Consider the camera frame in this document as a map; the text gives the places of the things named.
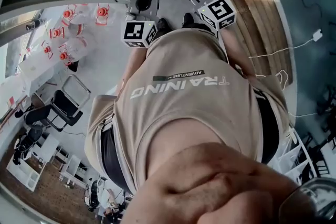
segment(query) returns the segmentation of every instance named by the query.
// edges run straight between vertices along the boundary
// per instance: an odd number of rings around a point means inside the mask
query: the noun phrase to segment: office chair
[[[14,145],[13,163],[15,165],[20,164],[20,159],[24,161],[31,157],[30,150],[34,147],[36,142],[42,136],[44,128],[40,125],[36,126],[34,129],[30,129],[26,134],[22,135],[16,140]]]
[[[324,156],[321,152],[321,149],[330,142],[330,137],[325,139],[321,144],[319,145],[315,145],[315,142],[313,143],[312,146],[310,146],[311,142],[313,142],[313,137],[311,135],[310,132],[307,133],[307,135],[305,135],[302,138],[302,141],[304,141],[305,139],[306,142],[305,147],[308,151],[308,154],[310,156],[310,159],[312,161],[312,164],[314,166],[314,169],[316,171],[317,177],[324,177],[324,176],[329,176],[329,169],[327,166],[326,161],[324,160]],[[302,183],[307,182],[309,179],[311,179],[313,177],[312,172],[310,170],[310,165],[307,164],[306,167],[303,169],[302,171]]]
[[[317,102],[317,113],[319,115],[322,114],[326,114],[326,113],[330,113],[330,111],[334,108],[334,103],[336,101],[336,87],[332,86],[332,85],[327,85],[326,90],[328,94],[327,99],[323,98],[321,101]]]
[[[71,78],[85,90],[86,97],[81,101],[75,101],[65,90],[65,86],[70,82]],[[54,97],[51,99],[50,103],[44,105],[40,108],[33,109],[28,111],[24,115],[24,120],[28,126],[34,127],[36,122],[41,122],[44,126],[52,126],[58,132],[63,131],[64,127],[67,125],[74,126],[80,117],[83,115],[83,112],[80,109],[89,101],[90,99],[90,90],[75,76],[70,75],[64,82],[61,90],[57,90],[54,93]],[[50,111],[56,113],[56,117],[52,120],[48,118]],[[53,121],[60,117],[65,123],[62,127],[57,127]]]

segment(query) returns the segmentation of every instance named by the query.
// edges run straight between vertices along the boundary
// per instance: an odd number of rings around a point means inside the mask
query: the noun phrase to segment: shoe
[[[159,21],[158,21],[158,23],[157,23],[158,25],[158,31],[160,31],[160,30],[168,30],[168,31],[172,31],[172,28],[169,26],[169,24],[168,24],[168,22],[167,22],[167,20],[165,19],[165,18],[161,18]]]
[[[193,23],[194,23],[193,15],[191,15],[191,13],[184,14],[182,26],[193,24]]]

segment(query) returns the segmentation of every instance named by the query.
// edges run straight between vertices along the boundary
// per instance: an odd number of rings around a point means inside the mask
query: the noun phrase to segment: person
[[[21,152],[17,149],[15,149],[14,154],[13,154],[13,163],[15,165],[20,165],[21,164]]]
[[[102,194],[98,194],[98,201],[106,210],[111,209],[113,212],[119,211],[119,204],[116,202],[112,189],[104,188]]]
[[[115,212],[112,208],[107,208],[104,212],[104,216],[107,218],[109,223],[118,222],[118,212]]]
[[[232,30],[225,45],[185,14],[132,49],[116,96],[93,102],[91,165],[135,195],[124,223],[261,223],[297,185],[268,168],[288,129],[276,76],[257,79]]]

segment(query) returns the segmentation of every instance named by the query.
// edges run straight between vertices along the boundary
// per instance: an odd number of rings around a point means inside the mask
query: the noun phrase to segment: white rack
[[[75,177],[75,174],[78,176],[83,176],[83,172],[81,172],[80,159],[76,155],[71,155],[67,163],[62,167],[60,174],[68,179],[68,183],[74,182],[76,185],[86,188],[86,183],[81,181]]]
[[[295,160],[301,150],[304,152],[306,159],[302,163],[295,164]],[[314,177],[317,177],[313,163],[301,138],[295,129],[290,127],[286,138],[280,142],[279,148],[268,166],[279,173],[288,176],[297,184],[302,185],[300,175],[307,164],[310,165]]]
[[[11,157],[8,165],[7,170],[26,188],[31,191],[35,190],[37,182],[40,178],[40,174],[36,172],[33,168],[31,168],[23,159],[20,160],[19,165],[15,165],[13,163],[13,157]]]

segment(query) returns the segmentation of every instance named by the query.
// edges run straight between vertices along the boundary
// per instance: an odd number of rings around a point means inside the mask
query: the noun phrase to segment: black seat
[[[36,143],[43,134],[43,128],[31,128],[27,133],[27,137],[33,142]]]
[[[86,99],[81,103],[77,103],[65,90],[65,85],[74,79],[77,84],[79,84],[87,93]],[[57,90],[54,93],[54,97],[51,99],[50,104],[44,105],[43,102],[41,107],[28,111],[24,115],[26,124],[31,128],[36,129],[36,122],[40,121],[44,126],[52,126],[58,132],[63,131],[64,127],[67,125],[75,125],[80,117],[83,115],[83,112],[80,111],[80,108],[90,99],[90,90],[85,87],[85,85],[75,76],[70,75],[62,86],[62,90]],[[57,127],[53,124],[54,119],[48,119],[50,110],[53,110],[56,113],[57,117],[60,117],[65,124],[63,127]]]
[[[77,111],[77,107],[65,96],[61,90],[54,93],[51,104],[59,108],[67,117],[72,117]]]
[[[142,12],[144,10],[147,10],[150,8],[151,6],[151,3],[152,3],[152,0],[137,0],[135,5],[136,5],[136,8]]]

